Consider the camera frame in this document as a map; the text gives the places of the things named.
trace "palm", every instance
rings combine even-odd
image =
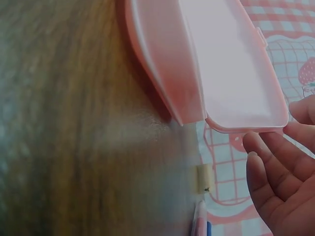
[[[289,123],[284,133],[315,152],[315,96],[292,104],[290,112],[299,123]],[[243,142],[252,152],[251,197],[274,235],[315,235],[315,160],[277,133],[250,133]]]

